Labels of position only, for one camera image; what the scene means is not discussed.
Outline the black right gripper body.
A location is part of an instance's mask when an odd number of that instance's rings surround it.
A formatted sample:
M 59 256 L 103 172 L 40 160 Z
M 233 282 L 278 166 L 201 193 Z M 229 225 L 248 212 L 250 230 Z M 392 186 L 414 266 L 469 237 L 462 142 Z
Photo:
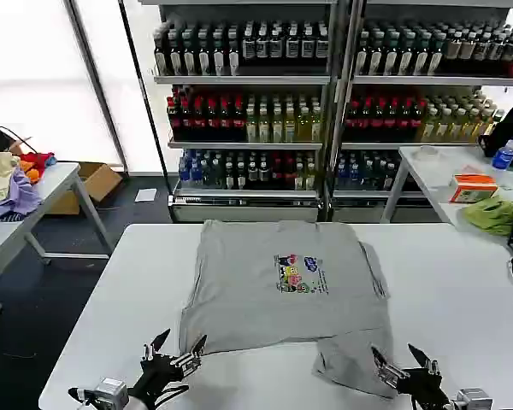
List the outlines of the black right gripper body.
M 443 408 L 450 403 L 440 388 L 442 377 L 439 374 L 431 374 L 424 368 L 404 369 L 404 372 L 406 376 L 397 381 L 399 394 L 409 395 L 421 408 Z

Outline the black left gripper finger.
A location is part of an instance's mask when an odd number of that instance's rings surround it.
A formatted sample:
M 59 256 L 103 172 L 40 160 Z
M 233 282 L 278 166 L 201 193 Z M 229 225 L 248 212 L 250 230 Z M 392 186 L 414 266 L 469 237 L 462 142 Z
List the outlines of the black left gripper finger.
M 206 340 L 206 335 L 201 336 L 188 353 L 170 361 L 170 365 L 182 377 L 188 377 L 201 366 L 201 356 L 203 355 Z
M 169 334 L 171 332 L 171 329 L 167 329 L 164 332 L 157 335 L 150 344 L 145 344 L 144 346 L 144 354 L 143 354 L 143 361 L 150 361 L 153 359 L 154 355 L 160 351 L 163 344 L 166 342 Z

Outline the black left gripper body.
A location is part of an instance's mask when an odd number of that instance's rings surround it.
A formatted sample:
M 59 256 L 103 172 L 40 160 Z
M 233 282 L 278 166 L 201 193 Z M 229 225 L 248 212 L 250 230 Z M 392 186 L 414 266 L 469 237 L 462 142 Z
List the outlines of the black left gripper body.
M 156 400 L 170 383 L 180 382 L 183 373 L 173 364 L 174 360 L 170 355 L 154 355 L 151 360 L 142 360 L 143 373 L 129 389 L 129 395 L 140 400 Z

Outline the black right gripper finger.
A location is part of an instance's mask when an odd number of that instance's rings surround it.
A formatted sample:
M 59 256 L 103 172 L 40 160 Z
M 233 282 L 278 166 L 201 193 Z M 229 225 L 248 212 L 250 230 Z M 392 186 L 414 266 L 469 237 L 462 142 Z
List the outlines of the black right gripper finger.
M 427 369 L 428 372 L 433 376 L 440 375 L 440 369 L 437 360 L 432 360 L 424 353 L 423 350 L 420 350 L 411 343 L 408 344 L 408 348 L 421 368 Z
M 390 388 L 397 388 L 400 380 L 405 380 L 410 376 L 407 372 L 390 363 L 374 345 L 371 346 L 371 352 L 379 379 Z

